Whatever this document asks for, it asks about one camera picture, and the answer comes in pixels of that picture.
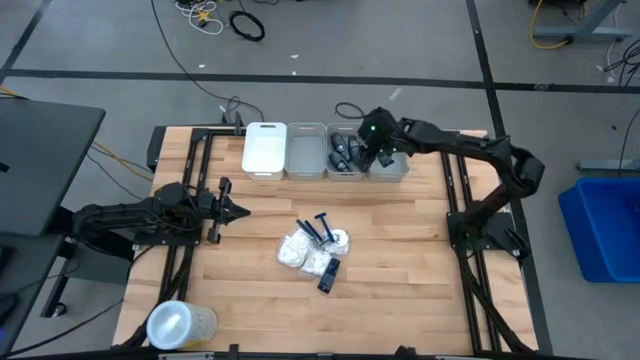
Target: white cloth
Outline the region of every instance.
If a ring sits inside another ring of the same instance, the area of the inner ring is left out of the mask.
[[[312,247],[309,236],[298,228],[291,236],[284,237],[278,250],[278,261],[289,267],[297,268],[304,263]]]

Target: gray object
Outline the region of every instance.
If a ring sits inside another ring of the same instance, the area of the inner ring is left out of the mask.
[[[287,125],[287,150],[284,169],[291,180],[321,180],[326,168],[327,131],[323,124]]]
[[[51,222],[105,111],[5,99],[0,102],[0,232],[40,235]]]
[[[349,135],[358,135],[358,128],[360,127],[359,121],[354,121],[349,124],[329,124],[327,125],[327,134],[338,133],[340,135],[349,136]],[[331,145],[331,140],[327,139],[325,143],[326,148],[329,152],[333,151],[333,147]],[[351,172],[340,172],[338,171],[331,162],[329,161],[328,156],[325,156],[325,162],[327,166],[327,174],[331,181],[360,181],[364,178],[364,173],[358,171]],[[353,163],[349,162],[348,165],[353,169],[357,169],[357,166],[354,166]]]
[[[633,35],[631,30],[616,29],[612,27],[599,27],[609,13],[623,0],[600,0],[589,8],[589,14],[585,21],[575,26],[540,26],[533,36],[535,37],[565,37],[571,35],[575,38],[587,39],[624,39]]]
[[[387,167],[382,167],[378,159],[374,160],[369,168],[369,179],[377,182],[400,182],[409,172],[409,157],[403,153],[393,153],[391,155],[393,163]]]

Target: gray bin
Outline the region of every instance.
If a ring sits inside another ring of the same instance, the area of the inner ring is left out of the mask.
[[[348,124],[329,124],[327,125],[327,139],[326,139],[326,149],[327,156],[325,156],[325,162],[327,164],[327,174],[331,181],[360,181],[364,178],[364,173],[360,171],[355,172],[339,172],[331,165],[329,161],[329,154],[333,151],[333,146],[331,146],[331,135],[334,132],[342,136],[349,135],[358,135],[358,128],[360,127],[360,121],[354,121]],[[349,166],[352,168],[356,168],[352,162],[349,162]]]
[[[327,158],[327,128],[318,123],[287,125],[284,169],[291,180],[321,180]]]
[[[400,182],[409,172],[408,156],[404,153],[391,155],[393,164],[382,167],[378,159],[374,160],[369,168],[369,179],[377,182]]]

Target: wooden table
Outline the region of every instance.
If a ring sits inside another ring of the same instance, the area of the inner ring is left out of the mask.
[[[189,127],[167,128],[153,191],[182,180],[190,133]],[[229,177],[233,201],[252,214],[222,227],[220,245],[203,241],[195,251],[187,301],[214,309],[219,326],[211,342],[190,349],[228,351],[240,344],[243,352],[390,354],[407,345],[423,354],[471,354],[439,154],[410,159],[401,183],[294,182],[286,176],[258,182],[242,171],[243,143],[243,137],[214,138],[207,185],[217,192],[219,178]],[[497,186],[490,165],[468,159],[467,166],[475,198]],[[275,260],[295,220],[313,221],[324,211],[329,224],[351,238],[328,296],[316,289],[317,280]],[[131,271],[114,343],[127,339],[155,303],[166,251],[154,248]],[[504,252],[485,254],[496,307],[523,342],[537,348],[517,262]],[[476,307],[488,349],[477,301]]]

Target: black cable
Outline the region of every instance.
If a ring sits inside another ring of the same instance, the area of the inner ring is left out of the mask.
[[[105,175],[107,175],[109,177],[109,179],[111,179],[111,181],[113,181],[116,185],[118,185],[118,187],[120,187],[122,190],[126,191],[129,195],[133,196],[134,198],[138,199],[138,200],[142,200],[142,198],[134,193],[132,193],[131,191],[129,191],[129,189],[127,189],[126,187],[122,186],[122,184],[120,184],[118,182],[118,180],[114,179],[113,176],[111,176],[111,174],[109,174],[109,172],[102,167],[102,164],[100,164],[98,161],[96,161],[94,158],[91,157],[91,155],[89,155],[87,153],[87,158],[89,160],[91,160],[93,163],[95,163],[96,165],[98,165],[98,167],[100,168],[100,170],[102,170],[102,172],[105,173]]]
[[[629,45],[626,48],[626,50],[622,54],[622,59],[605,67],[602,71],[608,72],[622,66],[622,70],[620,71],[620,77],[618,78],[618,87],[626,88],[627,86],[629,86],[629,83],[631,82],[631,79],[633,79],[633,76],[635,75],[636,71],[638,71],[638,67],[640,67],[640,60],[633,61],[633,58],[635,57],[640,58],[639,55],[640,55],[640,39],[634,41],[631,45]],[[625,70],[627,66],[631,66],[631,69],[626,73],[626,76],[628,76],[629,78],[627,79],[627,82],[624,85],[622,85],[622,78],[625,76]]]
[[[34,282],[31,282],[31,283],[28,283],[28,284],[26,284],[26,285],[23,285],[23,286],[19,287],[18,289],[13,290],[13,291],[11,291],[11,292],[12,292],[12,293],[14,293],[14,294],[17,294],[17,293],[21,292],[21,291],[22,291],[22,290],[24,290],[24,289],[30,288],[30,287],[32,287],[33,285],[36,285],[36,284],[39,284],[39,283],[44,283],[45,281],[47,281],[47,280],[49,280],[49,279],[53,279],[53,278],[56,278],[56,277],[58,277],[58,276],[69,275],[69,274],[71,274],[71,273],[74,273],[74,272],[78,271],[78,269],[80,268],[80,261],[76,260],[76,262],[77,262],[76,267],[75,267],[73,270],[69,270],[69,271],[65,271],[65,272],[60,272],[60,273],[58,273],[58,274],[56,274],[56,275],[48,276],[48,277],[46,277],[46,278],[44,278],[44,279],[42,279],[42,280],[36,280],[36,281],[34,281]]]
[[[0,360],[8,359],[8,358],[10,358],[10,357],[12,357],[12,356],[16,356],[16,355],[18,355],[18,354],[22,354],[22,353],[25,353],[25,352],[27,352],[27,351],[31,351],[31,350],[33,350],[33,349],[39,348],[39,347],[44,346],[44,345],[46,345],[46,344],[48,344],[48,343],[51,343],[51,342],[53,342],[53,341],[56,341],[56,340],[60,339],[61,337],[66,336],[66,335],[68,335],[68,334],[70,334],[70,333],[72,333],[72,332],[76,331],[77,329],[79,329],[79,328],[83,327],[84,325],[86,325],[86,324],[90,323],[91,321],[93,321],[93,320],[97,319],[97,318],[98,318],[98,317],[100,317],[102,314],[104,314],[104,313],[106,313],[107,311],[109,311],[109,310],[113,309],[114,307],[116,307],[117,305],[119,305],[119,304],[120,304],[121,302],[123,302],[123,301],[124,301],[124,299],[120,299],[120,300],[118,300],[117,302],[113,303],[112,305],[110,305],[110,306],[109,306],[109,307],[107,307],[106,309],[104,309],[104,310],[100,311],[100,312],[99,312],[99,313],[97,313],[96,315],[94,315],[94,316],[92,316],[92,317],[88,318],[87,320],[85,320],[85,321],[83,321],[83,322],[79,323],[78,325],[76,325],[76,326],[74,326],[74,327],[72,327],[72,328],[70,328],[70,329],[68,329],[68,330],[66,330],[66,331],[61,332],[61,333],[60,333],[60,334],[58,334],[58,335],[55,335],[55,336],[52,336],[52,337],[48,338],[47,340],[41,341],[41,342],[39,342],[39,343],[36,343],[36,344],[30,345],[30,346],[27,346],[27,347],[24,347],[24,348],[22,348],[22,349],[18,349],[18,350],[15,350],[15,351],[12,351],[12,352],[6,353],[6,354],[4,354],[4,355],[0,356]]]
[[[133,264],[135,264],[135,263],[136,263],[136,261],[137,261],[138,259],[140,259],[140,258],[141,258],[144,254],[146,254],[149,250],[153,249],[153,247],[154,247],[154,245],[151,245],[151,246],[149,246],[148,248],[144,249],[140,254],[138,254],[138,256],[136,256],[136,257],[133,259],[133,261],[131,262],[131,265],[130,265],[130,267],[129,267],[129,270],[131,270],[131,268],[133,267]],[[20,292],[20,291],[24,290],[24,289],[25,289],[25,288],[27,288],[27,287],[30,287],[30,286],[32,286],[32,285],[34,285],[34,284],[39,283],[39,282],[44,282],[44,281],[46,281],[46,280],[48,280],[48,279],[52,279],[52,278],[54,278],[54,277],[58,277],[58,276],[61,276],[61,275],[68,275],[68,274],[71,274],[72,272],[77,271],[79,267],[80,267],[80,262],[78,262],[78,265],[75,267],[75,269],[73,269],[73,270],[71,270],[71,271],[67,271],[67,272],[64,272],[64,273],[57,274],[57,275],[52,275],[52,276],[49,276],[49,277],[45,278],[44,280],[34,281],[33,283],[27,284],[27,285],[23,286],[22,288],[19,288],[18,290],[14,291],[14,292],[15,292],[15,293]],[[66,330],[66,331],[64,331],[64,332],[62,332],[62,333],[60,333],[60,334],[58,334],[58,335],[55,335],[55,336],[53,336],[53,337],[50,337],[49,339],[44,340],[44,341],[41,341],[41,342],[39,342],[39,343],[37,343],[37,344],[33,344],[33,345],[27,346],[27,347],[25,347],[25,348],[22,348],[22,349],[19,349],[19,350],[12,351],[12,352],[10,352],[10,353],[4,354],[4,355],[0,356],[0,359],[4,360],[4,359],[7,359],[7,358],[9,358],[9,357],[12,357],[12,356],[15,356],[15,355],[18,355],[18,354],[25,353],[25,352],[27,352],[27,351],[31,351],[31,350],[36,349],[36,348],[39,348],[39,347],[41,347],[41,346],[44,346],[44,345],[46,345],[46,344],[49,344],[50,342],[56,341],[56,340],[58,340],[59,338],[61,338],[61,337],[63,337],[63,336],[66,336],[66,335],[68,335],[68,334],[72,333],[73,331],[75,331],[75,330],[77,330],[77,329],[81,328],[82,326],[84,326],[84,325],[86,325],[86,324],[90,323],[91,321],[93,321],[93,320],[97,319],[97,318],[98,318],[98,317],[100,317],[102,314],[104,314],[104,313],[106,313],[107,311],[111,310],[112,308],[114,308],[115,306],[117,306],[118,304],[120,304],[120,303],[121,303],[121,302],[123,302],[123,301],[124,301],[124,299],[119,300],[118,302],[116,302],[116,303],[114,303],[114,304],[110,305],[109,307],[107,307],[106,309],[102,310],[102,311],[101,311],[101,312],[99,312],[98,314],[96,314],[96,315],[94,315],[94,316],[90,317],[89,319],[87,319],[87,320],[85,320],[85,321],[83,321],[83,322],[79,323],[78,325],[76,325],[76,326],[74,326],[74,327],[72,327],[72,328],[70,328],[70,329],[68,329],[68,330]]]
[[[244,5],[242,4],[242,0],[238,0],[238,2],[240,3],[240,7],[242,8],[242,11],[232,11],[231,14],[229,14],[229,24],[231,25],[231,27],[233,28],[233,31],[242,36],[243,38],[249,40],[249,41],[260,41],[262,39],[264,39],[266,33],[264,31],[264,25],[262,25],[262,22],[260,22],[260,20],[258,20],[257,17],[253,16],[252,14],[248,13],[247,10],[245,9]],[[236,26],[235,23],[235,19],[238,16],[244,16],[246,18],[248,18],[249,20],[251,20],[254,24],[256,24],[256,26],[260,29],[260,35],[258,36],[254,36],[251,35],[249,33],[240,31],[240,29],[238,29],[238,27]]]
[[[151,2],[151,9],[153,10],[153,16],[156,19],[156,24],[158,24],[158,30],[160,30],[160,35],[162,36],[162,40],[164,41],[164,45],[167,47],[167,50],[169,51],[169,54],[173,58],[173,61],[176,63],[176,65],[178,65],[178,67],[180,67],[182,72],[189,78],[189,80],[191,80],[191,82],[194,83],[200,90],[204,91],[205,93],[209,94],[210,96],[213,96],[216,99],[228,101],[227,105],[230,105],[233,101],[237,101],[239,104],[248,106],[248,107],[256,110],[260,114],[261,121],[264,122],[264,113],[257,106],[255,106],[253,104],[249,104],[248,102],[245,102],[245,101],[240,101],[240,98],[238,98],[237,96],[232,96],[230,98],[227,98],[227,97],[224,97],[224,96],[216,95],[216,94],[210,92],[209,90],[205,89],[204,87],[202,87],[200,84],[198,84],[198,82],[191,76],[191,74],[189,74],[187,69],[185,69],[184,66],[182,66],[182,64],[180,64],[180,62],[178,61],[178,58],[176,58],[176,56],[173,54],[173,50],[171,50],[171,46],[169,46],[169,41],[167,41],[167,37],[164,35],[164,30],[162,30],[162,25],[160,24],[160,19],[158,18],[158,13],[156,12],[155,2],[154,2],[154,0],[149,0],[149,1]]]
[[[350,108],[355,109],[358,113],[360,113],[360,115],[354,116],[354,115],[345,115],[342,112],[340,112],[340,106],[348,106]],[[352,104],[350,102],[339,102],[336,104],[336,107],[334,109],[335,113],[340,116],[341,118],[344,119],[349,119],[349,120],[359,120],[359,119],[364,119],[364,117],[366,116],[366,114],[364,113],[364,111],[356,104]]]
[[[624,158],[624,148],[627,146],[627,139],[629,138],[629,130],[631,130],[631,125],[633,125],[633,122],[636,121],[638,114],[640,114],[640,108],[638,108],[636,113],[633,115],[633,118],[631,118],[631,121],[629,121],[629,125],[627,125],[627,132],[624,134],[622,151],[620,151],[620,162],[618,163],[618,177],[620,177],[620,175],[622,174],[622,159]]]
[[[114,157],[113,155],[109,154],[108,152],[102,151],[102,150],[98,149],[97,147],[95,147],[95,146],[93,146],[93,145],[91,145],[91,149],[93,149],[93,150],[95,150],[95,151],[99,152],[100,154],[102,154],[102,155],[104,155],[104,156],[108,156],[108,157],[110,157],[110,158],[112,158],[112,159],[115,159],[115,157]],[[130,161],[130,160],[127,160],[127,159],[123,159],[123,158],[120,158],[120,160],[122,160],[122,161],[126,162],[126,163],[127,163],[127,164],[129,164],[129,165],[135,166],[135,167],[137,167],[137,168],[138,168],[138,169],[140,169],[140,170],[144,170],[144,171],[147,171],[147,172],[149,172],[149,173],[153,174],[153,171],[149,170],[149,169],[148,169],[148,168],[146,168],[145,166],[142,166],[142,165],[140,165],[140,164],[134,163],[133,161]]]
[[[9,93],[0,93],[0,99],[19,99],[19,100],[30,100],[24,96],[14,95]]]

